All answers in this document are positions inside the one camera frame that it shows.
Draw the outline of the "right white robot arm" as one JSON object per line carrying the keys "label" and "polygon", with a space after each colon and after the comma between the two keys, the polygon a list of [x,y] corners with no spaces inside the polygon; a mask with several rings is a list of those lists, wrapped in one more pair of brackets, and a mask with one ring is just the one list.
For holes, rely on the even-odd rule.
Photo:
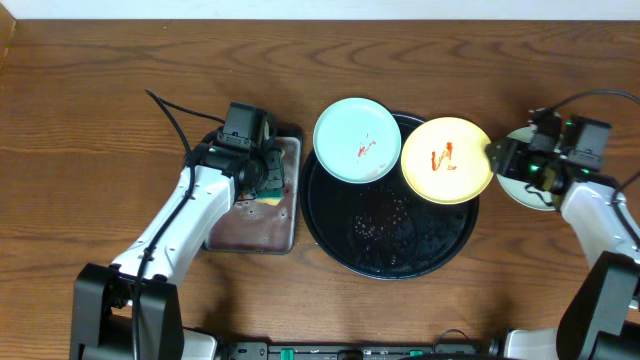
{"label": "right white robot arm", "polygon": [[511,359],[636,359],[639,326],[639,227],[623,187],[600,174],[611,127],[585,117],[563,121],[552,109],[486,146],[491,170],[518,203],[556,211],[579,241],[590,272],[555,328],[511,330]]}

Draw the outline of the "green and yellow scrub sponge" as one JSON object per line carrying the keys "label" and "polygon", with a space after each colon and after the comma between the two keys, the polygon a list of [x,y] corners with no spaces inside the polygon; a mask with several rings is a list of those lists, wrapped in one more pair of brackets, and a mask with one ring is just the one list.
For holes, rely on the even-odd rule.
{"label": "green and yellow scrub sponge", "polygon": [[283,198],[283,188],[263,189],[256,192],[255,201],[267,204],[269,206],[277,206]]}

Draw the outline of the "yellow plate with ketchup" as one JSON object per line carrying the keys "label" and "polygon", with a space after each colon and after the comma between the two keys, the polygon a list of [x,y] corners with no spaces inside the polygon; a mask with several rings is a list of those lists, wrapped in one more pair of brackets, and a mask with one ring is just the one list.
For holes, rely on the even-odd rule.
{"label": "yellow plate with ketchup", "polygon": [[401,153],[402,174],[420,197],[444,205],[466,202],[491,182],[485,148],[491,143],[474,123],[441,117],[418,126]]}

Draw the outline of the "pale green cleaned plate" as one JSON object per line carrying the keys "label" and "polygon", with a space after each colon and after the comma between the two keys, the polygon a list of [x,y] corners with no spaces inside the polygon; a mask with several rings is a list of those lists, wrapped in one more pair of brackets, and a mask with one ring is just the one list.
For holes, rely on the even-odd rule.
{"label": "pale green cleaned plate", "polygon": [[[508,135],[523,142],[529,142],[533,137],[533,130],[529,127],[523,127],[514,130]],[[516,202],[538,211],[554,211],[555,208],[551,203],[552,197],[549,192],[541,192],[535,188],[525,189],[526,183],[523,181],[513,180],[501,175],[497,175],[498,182],[503,190]]]}

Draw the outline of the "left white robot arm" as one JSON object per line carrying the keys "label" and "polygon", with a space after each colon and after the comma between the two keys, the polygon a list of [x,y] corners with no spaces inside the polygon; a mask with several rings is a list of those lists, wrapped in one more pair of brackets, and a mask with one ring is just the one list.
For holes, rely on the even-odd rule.
{"label": "left white robot arm", "polygon": [[284,152],[200,143],[140,237],[74,284],[72,359],[212,359],[212,335],[184,328],[178,286],[210,230],[243,196],[283,186]]}

